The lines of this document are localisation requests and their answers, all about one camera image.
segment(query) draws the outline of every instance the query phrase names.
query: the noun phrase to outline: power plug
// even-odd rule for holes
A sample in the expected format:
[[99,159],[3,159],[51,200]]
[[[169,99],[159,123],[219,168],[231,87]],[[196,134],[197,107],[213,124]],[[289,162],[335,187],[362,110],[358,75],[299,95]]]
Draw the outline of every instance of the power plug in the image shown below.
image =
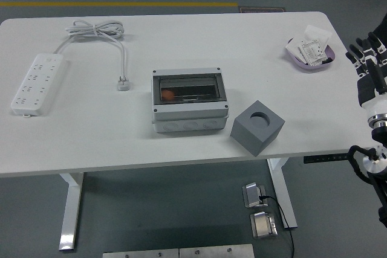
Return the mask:
[[61,54],[38,54],[25,76],[11,108],[15,114],[46,114],[62,80],[65,65]]
[[120,80],[119,80],[119,83],[118,83],[118,89],[119,91],[127,91],[131,88],[130,84],[129,84],[129,80],[127,80],[126,78],[122,78],[120,77]]

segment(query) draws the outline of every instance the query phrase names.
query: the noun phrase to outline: purple bowl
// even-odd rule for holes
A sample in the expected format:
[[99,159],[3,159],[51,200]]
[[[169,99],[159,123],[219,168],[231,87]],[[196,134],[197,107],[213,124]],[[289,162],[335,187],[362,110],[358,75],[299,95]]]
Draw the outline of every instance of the purple bowl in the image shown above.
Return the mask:
[[330,63],[323,63],[321,65],[317,65],[317,66],[310,66],[306,63],[303,63],[301,61],[299,61],[296,57],[294,57],[294,55],[292,55],[291,53],[289,53],[290,57],[293,59],[293,61],[301,68],[303,69],[321,69],[321,68],[325,68],[326,66],[329,66],[331,63],[333,63],[334,61],[334,58],[335,58],[335,54],[334,54],[334,51],[331,49],[331,47],[329,45],[327,45],[327,48],[325,49],[325,54],[327,55],[327,57],[330,57],[332,59],[332,62]]

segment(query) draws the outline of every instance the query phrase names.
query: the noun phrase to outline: metal floor plate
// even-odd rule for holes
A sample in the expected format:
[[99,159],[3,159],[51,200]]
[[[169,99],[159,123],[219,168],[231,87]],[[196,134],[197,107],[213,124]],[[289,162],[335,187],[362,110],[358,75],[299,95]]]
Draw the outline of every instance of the metal floor plate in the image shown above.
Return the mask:
[[254,258],[252,244],[104,253],[103,258]]
[[102,258],[179,258],[179,249],[104,253]]

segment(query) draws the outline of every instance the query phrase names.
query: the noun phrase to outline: floor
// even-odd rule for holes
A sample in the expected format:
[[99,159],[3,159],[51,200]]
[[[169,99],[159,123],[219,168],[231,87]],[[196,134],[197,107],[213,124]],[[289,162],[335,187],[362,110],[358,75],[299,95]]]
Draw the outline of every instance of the floor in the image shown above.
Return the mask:
[[[8,18],[237,13],[237,6],[57,7],[5,2],[228,2],[240,6],[321,11],[346,47],[382,20],[387,0],[0,0]],[[298,228],[295,257],[385,257],[387,229],[380,202],[346,161],[284,167]],[[252,243],[255,257],[290,257],[287,231],[275,214],[279,236],[252,237],[242,186],[263,184],[274,195],[265,161],[202,164],[87,173],[76,249],[59,252],[67,184],[59,175],[0,179],[0,257],[102,257],[105,252]]]

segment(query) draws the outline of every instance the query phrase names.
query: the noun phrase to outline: gray box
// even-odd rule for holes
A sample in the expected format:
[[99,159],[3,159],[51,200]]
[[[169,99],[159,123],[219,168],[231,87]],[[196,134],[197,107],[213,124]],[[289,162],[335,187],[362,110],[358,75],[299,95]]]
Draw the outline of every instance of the gray box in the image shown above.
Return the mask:
[[231,137],[257,156],[278,135],[285,121],[257,101],[235,118]]

